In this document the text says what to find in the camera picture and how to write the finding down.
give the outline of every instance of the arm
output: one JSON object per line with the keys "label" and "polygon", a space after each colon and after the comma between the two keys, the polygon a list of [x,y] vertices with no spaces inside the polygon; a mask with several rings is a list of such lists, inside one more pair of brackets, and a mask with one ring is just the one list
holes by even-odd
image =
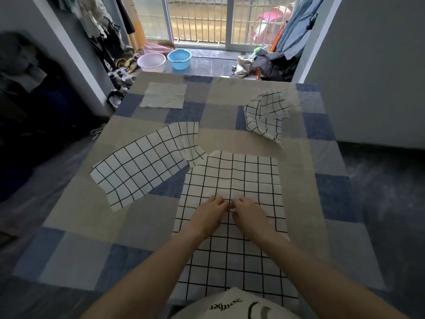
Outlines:
{"label": "arm", "polygon": [[237,211],[233,214],[237,227],[288,276],[320,318],[407,318],[366,287],[280,236],[252,200],[234,199],[231,208]]}
{"label": "arm", "polygon": [[187,260],[217,230],[226,211],[229,204],[222,197],[211,197],[201,204],[185,228],[115,284],[81,319],[156,318]]}

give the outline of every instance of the blue and beige plaid cloth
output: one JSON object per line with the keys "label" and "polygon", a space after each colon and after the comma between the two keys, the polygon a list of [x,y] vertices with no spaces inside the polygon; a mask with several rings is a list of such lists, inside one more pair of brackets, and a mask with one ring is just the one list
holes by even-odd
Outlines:
{"label": "blue and beige plaid cloth", "polygon": [[[183,109],[139,107],[150,82],[186,83]],[[290,106],[280,146],[246,130],[244,105],[285,90]],[[142,73],[14,269],[32,282],[106,291],[173,232],[184,168],[149,194],[112,212],[89,172],[115,150],[173,122],[199,122],[211,153],[278,160],[291,241],[375,293],[385,285],[321,96],[313,85]]]}

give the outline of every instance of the grid fabric panel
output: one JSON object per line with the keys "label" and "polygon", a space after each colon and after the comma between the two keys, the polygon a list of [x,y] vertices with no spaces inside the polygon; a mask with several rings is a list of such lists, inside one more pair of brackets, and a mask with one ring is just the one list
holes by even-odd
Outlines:
{"label": "grid fabric panel", "polygon": [[288,117],[288,109],[284,91],[263,92],[244,107],[247,129],[281,144],[280,122]]}
{"label": "grid fabric panel", "polygon": [[189,164],[207,155],[198,145],[196,122],[172,123],[131,142],[93,166],[93,180],[113,211],[143,197]]}
{"label": "grid fabric panel", "polygon": [[[186,174],[173,232],[178,233],[191,220],[199,204],[211,196],[223,196],[228,201],[241,196],[251,198],[264,209],[275,230],[287,235],[275,158],[224,151],[210,154],[204,163]],[[206,287],[198,298],[206,296],[209,288],[228,289],[234,286],[263,297],[273,295],[281,302],[284,297],[296,298],[284,294],[282,278],[286,276],[245,238],[228,213],[223,215],[218,230],[194,252],[179,282]]]}

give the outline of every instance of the forearm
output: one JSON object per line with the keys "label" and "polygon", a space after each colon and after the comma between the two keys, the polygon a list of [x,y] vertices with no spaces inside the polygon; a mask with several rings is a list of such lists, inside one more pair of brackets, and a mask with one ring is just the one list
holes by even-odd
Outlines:
{"label": "forearm", "polygon": [[176,234],[93,304],[82,319],[156,318],[201,242],[193,231]]}
{"label": "forearm", "polygon": [[277,232],[269,231],[253,241],[288,276],[320,318],[407,318],[366,287],[303,252]]}

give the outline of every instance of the person's right hand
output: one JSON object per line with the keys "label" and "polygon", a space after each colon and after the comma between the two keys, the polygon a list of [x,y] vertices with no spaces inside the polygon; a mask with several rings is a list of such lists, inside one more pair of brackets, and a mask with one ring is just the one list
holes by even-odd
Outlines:
{"label": "person's right hand", "polygon": [[230,208],[236,209],[236,213],[232,213],[233,220],[250,240],[256,240],[262,234],[274,230],[267,221],[266,213],[251,199],[245,197],[233,199]]}

